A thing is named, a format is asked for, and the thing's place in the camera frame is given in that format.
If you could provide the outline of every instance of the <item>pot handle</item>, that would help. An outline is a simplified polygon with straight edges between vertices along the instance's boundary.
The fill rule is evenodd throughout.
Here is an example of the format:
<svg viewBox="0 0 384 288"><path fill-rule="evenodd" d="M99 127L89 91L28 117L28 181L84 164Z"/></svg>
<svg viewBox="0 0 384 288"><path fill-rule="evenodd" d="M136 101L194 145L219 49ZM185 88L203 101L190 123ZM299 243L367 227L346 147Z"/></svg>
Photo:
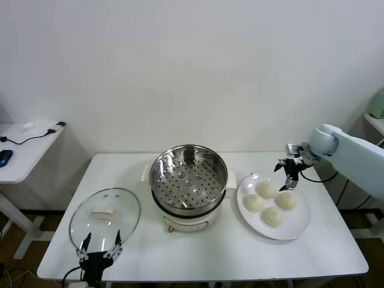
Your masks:
<svg viewBox="0 0 384 288"><path fill-rule="evenodd" d="M143 171L143 175L141 178L142 182L149 182L149 171L151 169L150 165L146 165ZM231 198L233 195L233 192L238 188L237 181L236 181L236 172L232 170L228 170L228 179L227 179L227 185L225 186L226 190L226 196L225 198Z"/></svg>

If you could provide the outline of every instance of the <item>computer mouse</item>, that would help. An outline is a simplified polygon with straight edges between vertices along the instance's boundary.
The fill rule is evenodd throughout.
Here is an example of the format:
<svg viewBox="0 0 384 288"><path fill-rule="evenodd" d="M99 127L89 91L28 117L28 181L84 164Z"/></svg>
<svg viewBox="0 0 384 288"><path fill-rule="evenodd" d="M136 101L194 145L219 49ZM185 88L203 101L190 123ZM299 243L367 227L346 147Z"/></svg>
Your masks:
<svg viewBox="0 0 384 288"><path fill-rule="evenodd" d="M0 151L0 167L4 167L5 165L7 165L12 155L13 155L12 150Z"/></svg>

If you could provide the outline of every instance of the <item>lid rim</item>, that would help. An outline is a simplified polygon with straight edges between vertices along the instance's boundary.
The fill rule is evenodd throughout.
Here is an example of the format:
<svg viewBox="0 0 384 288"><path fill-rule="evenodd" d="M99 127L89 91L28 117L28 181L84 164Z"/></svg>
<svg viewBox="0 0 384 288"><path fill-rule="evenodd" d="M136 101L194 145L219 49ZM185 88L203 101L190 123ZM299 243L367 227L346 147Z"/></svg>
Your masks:
<svg viewBox="0 0 384 288"><path fill-rule="evenodd" d="M80 203L80 205L76 208L76 210L73 212L72 216L71 216L71 220L70 220L70 224L69 224L69 229L68 229L68 234L69 234L69 237L71 239L71 243L72 245L76 248L76 249L79 249L79 247L75 244L74 242L74 239L72 238L72 235L71 235L71 225L72 225L72 221L73 221L73 218L74 216L76 215L76 212L83 206L84 203L86 203L91 197L93 197L94 195L100 193L100 192L103 192L103 191L107 191L107 190L123 190L123 191L126 191L128 193L130 193L137 201L137 204L139 206L139 214L137 216L137 221L132 229L132 231L127 235L127 237L125 237L124 239L121 239L122 243L128 241L128 239L132 236L133 232L136 230L136 227L137 225L139 225L139 220L140 220L140 216L141 216L141 213L142 213L142 207L141 207L141 204L140 204L140 201L139 201L139 198L137 198L137 196L130 190L128 189L125 189L125 188L121 188L121 187L112 187L112 188L105 188L105 189L102 189L102 190L99 190L97 192L95 192L94 194L90 195L89 197L87 197L82 203Z"/></svg>

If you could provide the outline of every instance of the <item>white table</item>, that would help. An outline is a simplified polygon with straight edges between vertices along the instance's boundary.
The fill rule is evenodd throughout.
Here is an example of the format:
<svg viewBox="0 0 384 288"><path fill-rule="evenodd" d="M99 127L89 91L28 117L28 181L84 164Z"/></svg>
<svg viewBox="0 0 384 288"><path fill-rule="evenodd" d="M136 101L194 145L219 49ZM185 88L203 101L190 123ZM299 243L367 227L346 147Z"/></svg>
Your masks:
<svg viewBox="0 0 384 288"><path fill-rule="evenodd" d="M220 153L238 182L245 175L272 172L283 152ZM268 239L245 223L234 198L224 199L218 220L197 233L168 233L152 199L148 183L140 177L157 154L98 154L90 163L40 263L41 278L58 280L78 266L68 227L71 216L87 197L105 188L133 191L142 206L137 229L124 244L116 263L105 270L103 281L244 281L336 277L368 271L359 247L323 184L301 180L311 207L307 231L293 241ZM314 169L306 175L319 179ZM278 176L281 183L285 174ZM78 280L78 273L68 279ZM303 287L320 287L331 278L306 281Z"/></svg>
<svg viewBox="0 0 384 288"><path fill-rule="evenodd" d="M384 119L377 119L368 113L364 114L364 118L374 127L378 132L384 135Z"/></svg>
<svg viewBox="0 0 384 288"><path fill-rule="evenodd" d="M31 131L22 131L23 124L0 124L0 135L7 136L15 142L22 142L27 138L40 136L56 123L39 125ZM0 168L0 184L16 184L22 182L39 162L51 144L60 135L62 129L43 138L27 141L22 145L11 142L0 142L0 150L13 150L13 156L8 164ZM0 193L0 211L10 220L3 228L3 235L7 232L12 222L26 232L26 236L17 249L14 258L22 259L28 251L32 241L49 241L54 232L43 232L39 229L44 217L38 216L31 222L22 214L2 193Z"/></svg>

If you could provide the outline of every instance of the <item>floor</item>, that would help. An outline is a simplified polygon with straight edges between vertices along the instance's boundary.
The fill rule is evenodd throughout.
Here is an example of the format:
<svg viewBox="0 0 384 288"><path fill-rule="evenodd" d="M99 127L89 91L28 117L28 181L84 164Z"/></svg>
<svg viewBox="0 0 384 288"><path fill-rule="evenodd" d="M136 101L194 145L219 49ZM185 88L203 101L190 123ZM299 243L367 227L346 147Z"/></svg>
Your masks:
<svg viewBox="0 0 384 288"><path fill-rule="evenodd" d="M31 220L35 215L27 215ZM353 228L366 228L370 224L368 220L362 214L343 214L344 220L347 225ZM43 230L55 230L61 220L60 215L49 215L46 217L42 224ZM0 224L4 226L7 219L0 215ZM24 270L31 270L36 273L38 265L43 258L44 252L48 247L46 242L35 242L29 249L26 257L23 260L14 260L13 254L18 247L18 244L24 237L24 232L16 225L12 225L11 229L4 236L0 244L0 263L3 263L5 267L11 271L12 279L18 277L22 270L14 268L23 268ZM358 245L362 250L365 258L368 261L370 270L367 274L361 277L341 277L332 280L324 288L338 288L338 287L350 287L350 288L382 288L384 287L384 246L378 239L362 239L358 240ZM53 281L44 281L35 279L27 274L24 283L23 278L17 280L13 284L13 288L53 288L59 287ZM295 280L297 286L301 280ZM0 288L6 288L9 284L8 277L3 275L0 278ZM114 284L113 288L208 288L206 283L160 283L160 284ZM287 288L286 281L273 281L273 282L252 282L252 283L234 283L233 288Z"/></svg>

